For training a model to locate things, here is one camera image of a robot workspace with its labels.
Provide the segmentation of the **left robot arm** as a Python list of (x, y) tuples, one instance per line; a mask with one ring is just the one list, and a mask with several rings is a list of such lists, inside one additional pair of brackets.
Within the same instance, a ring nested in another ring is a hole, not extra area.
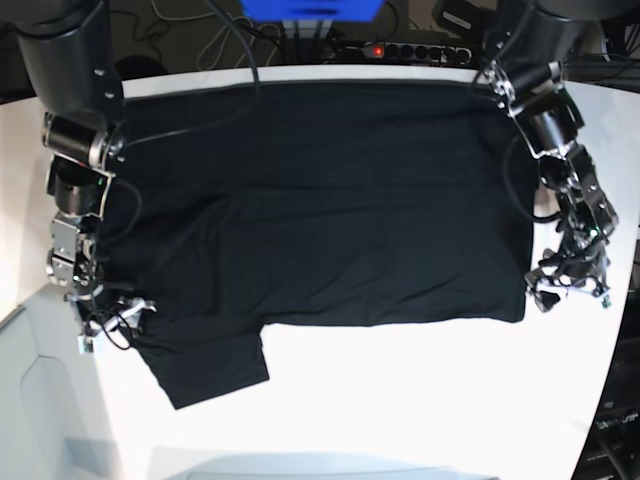
[[(579, 143), (584, 125), (565, 87), (562, 64), (595, 22), (618, 17), (634, 1), (499, 1), (484, 35), (485, 58), (477, 72), (496, 105), (519, 132), (502, 159), (502, 177), (516, 209), (534, 224), (553, 223), (561, 235), (524, 279), (537, 307), (550, 311), (559, 290), (578, 291), (609, 307), (606, 247), (618, 216), (601, 188), (592, 157)], [(544, 217), (524, 206), (510, 180), (511, 153), (523, 142), (538, 164), (540, 182), (559, 210)]]

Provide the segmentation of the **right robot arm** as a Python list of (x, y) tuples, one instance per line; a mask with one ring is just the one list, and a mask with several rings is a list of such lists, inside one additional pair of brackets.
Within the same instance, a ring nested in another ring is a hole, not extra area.
[(31, 86), (45, 107), (42, 143), (52, 154), (46, 192), (57, 212), (50, 232), (47, 275), (64, 288), (79, 325), (83, 353), (123, 328), (139, 333), (150, 300), (127, 284), (109, 284), (99, 258), (107, 199), (119, 184), (109, 164), (125, 146), (124, 94), (114, 67), (104, 1), (4, 1), (2, 22), (13, 27)]

